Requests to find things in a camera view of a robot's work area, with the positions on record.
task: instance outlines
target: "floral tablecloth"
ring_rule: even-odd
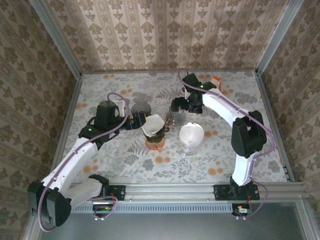
[[[213,75],[221,78],[222,92],[245,109],[260,111],[264,124],[270,127],[253,71],[204,71],[195,74],[203,83]],[[163,119],[172,99],[183,96],[176,72],[85,74],[82,81],[64,156],[108,93],[122,94],[129,100],[129,107],[137,102],[146,102],[151,106],[151,114],[158,114]],[[74,182],[79,183],[91,174],[107,177],[112,183],[228,182],[236,162],[236,154],[231,147],[231,127],[205,107],[201,115],[187,113],[186,122],[198,123],[205,131],[196,157],[183,158],[179,154],[179,127],[170,127],[162,152],[149,150],[145,146],[141,129],[123,130],[105,143],[97,155],[87,160]],[[263,150],[269,147],[268,141]],[[261,182],[285,182],[278,151],[259,158],[253,176]]]

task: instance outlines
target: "table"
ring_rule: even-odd
[[[201,82],[213,75],[222,80],[222,92],[243,108],[261,112],[264,124],[270,128],[265,107],[253,71],[197,71]],[[96,114],[97,105],[107,94],[117,92],[129,100],[131,108],[137,102],[151,106],[151,114],[165,119],[172,99],[183,96],[177,72],[124,72],[84,74],[64,149],[65,156],[78,138],[78,133]],[[98,174],[111,183],[226,183],[235,167],[236,154],[231,147],[231,127],[214,111],[203,108],[203,114],[186,114],[186,123],[198,123],[204,129],[204,139],[196,157],[183,158],[178,153],[180,127],[170,127],[165,135],[162,152],[149,150],[141,129],[123,130],[105,143],[98,154],[87,160],[74,179],[80,183],[91,174]],[[264,145],[266,151],[269,141]],[[278,151],[259,158],[253,177],[259,182],[286,182]]]

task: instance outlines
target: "gray floor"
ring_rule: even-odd
[[[270,203],[247,220],[231,214],[72,214],[42,240],[304,240],[295,205]]]

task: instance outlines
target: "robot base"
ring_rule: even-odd
[[[247,201],[260,200],[258,186],[249,182],[244,186],[239,186],[230,177],[230,184],[217,184],[213,186],[214,198],[216,201]]]

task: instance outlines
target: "wall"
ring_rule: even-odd
[[[45,0],[84,72],[254,69],[288,0]]]
[[[0,1],[0,239],[29,220],[27,187],[49,173],[75,80],[28,1]]]
[[[305,0],[263,73],[298,181],[320,219],[320,1]]]

